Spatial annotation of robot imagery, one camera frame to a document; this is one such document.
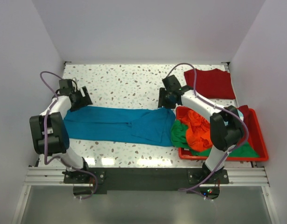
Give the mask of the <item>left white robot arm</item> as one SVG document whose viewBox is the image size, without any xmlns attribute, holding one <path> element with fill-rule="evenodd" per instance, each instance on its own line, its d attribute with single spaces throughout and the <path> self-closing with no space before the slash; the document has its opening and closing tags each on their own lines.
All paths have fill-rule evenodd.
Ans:
<svg viewBox="0 0 287 224">
<path fill-rule="evenodd" d="M 85 86 L 79 89 L 75 80 L 61 79 L 51 104 L 29 119 L 34 149 L 43 155 L 44 164 L 58 160 L 66 167 L 65 177 L 76 183 L 95 183 L 95 179 L 85 159 L 71 148 L 64 118 L 88 105 L 92 100 Z"/>
</svg>

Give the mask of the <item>blue t shirt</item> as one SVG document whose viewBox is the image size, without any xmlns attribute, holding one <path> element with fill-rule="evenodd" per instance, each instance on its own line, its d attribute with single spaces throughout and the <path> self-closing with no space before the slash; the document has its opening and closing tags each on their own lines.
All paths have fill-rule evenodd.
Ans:
<svg viewBox="0 0 287 224">
<path fill-rule="evenodd" d="M 67 112 L 64 124 L 72 139 L 102 140 L 171 147 L 172 110 L 86 106 Z"/>
</svg>

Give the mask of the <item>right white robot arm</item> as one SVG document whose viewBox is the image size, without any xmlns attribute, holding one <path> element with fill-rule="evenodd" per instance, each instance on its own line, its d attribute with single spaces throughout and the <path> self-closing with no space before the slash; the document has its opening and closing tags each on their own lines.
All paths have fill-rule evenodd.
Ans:
<svg viewBox="0 0 287 224">
<path fill-rule="evenodd" d="M 209 122 L 213 146 L 204 162 L 202 179 L 206 183 L 213 183 L 230 152 L 248 140 L 249 131 L 244 120 L 239 117 L 236 107 L 215 104 L 199 94 L 195 85 L 181 86 L 174 75 L 165 77 L 162 82 L 164 86 L 159 90 L 159 107 L 174 109 L 177 105 L 182 105 L 197 112 Z"/>
</svg>

